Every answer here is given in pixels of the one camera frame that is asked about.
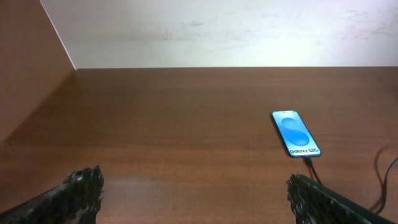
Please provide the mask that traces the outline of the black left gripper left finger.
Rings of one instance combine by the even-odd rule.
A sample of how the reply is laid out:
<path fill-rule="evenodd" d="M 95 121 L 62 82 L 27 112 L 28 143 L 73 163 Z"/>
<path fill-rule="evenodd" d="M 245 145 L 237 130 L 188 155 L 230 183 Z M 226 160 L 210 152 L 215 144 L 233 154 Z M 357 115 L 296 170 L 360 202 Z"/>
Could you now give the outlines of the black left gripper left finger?
<path fill-rule="evenodd" d="M 1 224 L 96 223 L 103 187 L 100 166 L 74 171 L 60 185 L 1 212 Z"/>

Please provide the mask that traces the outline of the blue Galaxy smartphone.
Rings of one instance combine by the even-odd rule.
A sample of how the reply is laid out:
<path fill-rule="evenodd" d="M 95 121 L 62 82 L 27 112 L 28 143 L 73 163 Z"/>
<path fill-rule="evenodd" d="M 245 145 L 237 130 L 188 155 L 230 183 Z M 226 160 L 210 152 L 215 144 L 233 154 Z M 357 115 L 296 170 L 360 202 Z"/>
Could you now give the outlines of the blue Galaxy smartphone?
<path fill-rule="evenodd" d="M 271 117 L 290 157 L 321 156 L 321 149 L 297 111 L 273 111 Z"/>

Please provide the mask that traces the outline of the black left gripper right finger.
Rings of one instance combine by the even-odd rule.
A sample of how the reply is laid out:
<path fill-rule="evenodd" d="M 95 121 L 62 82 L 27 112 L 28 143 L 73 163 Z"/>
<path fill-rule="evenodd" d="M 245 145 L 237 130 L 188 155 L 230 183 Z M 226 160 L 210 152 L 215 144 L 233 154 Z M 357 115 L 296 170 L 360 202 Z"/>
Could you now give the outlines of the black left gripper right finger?
<path fill-rule="evenodd" d="M 302 174 L 291 175 L 287 191 L 297 224 L 394 224 Z"/>

